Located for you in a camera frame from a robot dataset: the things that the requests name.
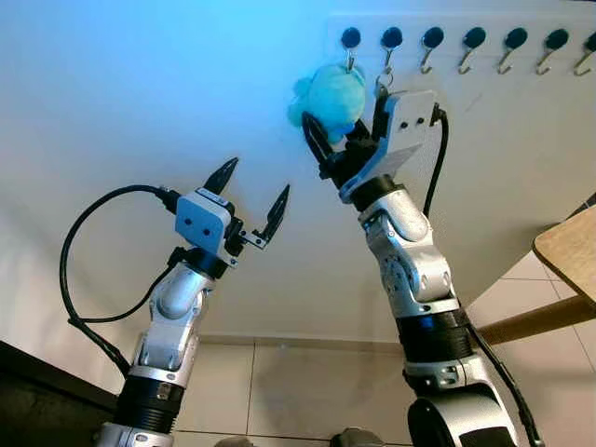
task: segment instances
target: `floor tile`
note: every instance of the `floor tile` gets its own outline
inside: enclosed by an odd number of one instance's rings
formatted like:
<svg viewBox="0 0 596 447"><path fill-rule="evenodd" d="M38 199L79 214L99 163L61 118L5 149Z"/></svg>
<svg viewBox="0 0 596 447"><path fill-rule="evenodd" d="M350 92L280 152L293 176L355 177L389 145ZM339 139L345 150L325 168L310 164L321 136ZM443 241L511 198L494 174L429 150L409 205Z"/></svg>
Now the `floor tile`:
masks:
<svg viewBox="0 0 596 447"><path fill-rule="evenodd" d="M548 267L544 266L544 269L547 271L547 276L551 281L562 281L562 279L559 278L557 274L550 270Z"/></svg>
<svg viewBox="0 0 596 447"><path fill-rule="evenodd" d="M258 345L249 433L329 439L345 427L411 442L401 354Z"/></svg>
<svg viewBox="0 0 596 447"><path fill-rule="evenodd" d="M213 447L218 441L233 435L211 433L173 432L174 447Z"/></svg>
<svg viewBox="0 0 596 447"><path fill-rule="evenodd" d="M552 286L555 288L555 291L561 300L577 295L577 292L568 286L566 282L552 281Z"/></svg>
<svg viewBox="0 0 596 447"><path fill-rule="evenodd" d="M497 347L533 412L546 445L596 446L596 374L573 328L562 328ZM516 423L525 432L513 399L495 380Z"/></svg>
<svg viewBox="0 0 596 447"><path fill-rule="evenodd" d="M175 447L213 447L218 441L234 436L190 432L176 432L173 435ZM249 439L255 447L329 447L328 440L298 440L259 436L250 436Z"/></svg>
<svg viewBox="0 0 596 447"><path fill-rule="evenodd" d="M596 372L596 319L576 324L576 331L586 354L588 354L592 369Z"/></svg>
<svg viewBox="0 0 596 447"><path fill-rule="evenodd" d="M513 265L502 278L507 279L549 279L542 263L530 251Z"/></svg>
<svg viewBox="0 0 596 447"><path fill-rule="evenodd" d="M499 279L467 308L467 314L477 327L482 327L558 299L550 281Z"/></svg>
<svg viewBox="0 0 596 447"><path fill-rule="evenodd" d="M252 345L201 344L175 428L245 433L252 356Z"/></svg>
<svg viewBox="0 0 596 447"><path fill-rule="evenodd" d="M255 447L329 447L328 440L289 440L250 436Z"/></svg>
<svg viewBox="0 0 596 447"><path fill-rule="evenodd" d="M559 298L562 300L577 295L576 291L564 282L553 282L552 285L557 291ZM594 371L596 371L596 319L576 324L574 327L576 328L577 336L588 355L589 362Z"/></svg>

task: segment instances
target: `blue plush toy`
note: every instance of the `blue plush toy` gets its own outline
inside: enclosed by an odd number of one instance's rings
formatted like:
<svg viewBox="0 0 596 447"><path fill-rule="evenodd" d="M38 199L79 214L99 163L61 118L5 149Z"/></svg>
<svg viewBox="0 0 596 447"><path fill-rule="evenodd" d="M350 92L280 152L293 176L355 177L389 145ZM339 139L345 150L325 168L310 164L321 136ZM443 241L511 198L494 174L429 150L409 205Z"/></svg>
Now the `blue plush toy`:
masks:
<svg viewBox="0 0 596 447"><path fill-rule="evenodd" d="M364 74L357 67L348 72L344 65L325 65L312 79L299 80L294 93L288 111L292 124L301 126L302 113L308 112L327 130L331 143L351 132L364 112Z"/></svg>

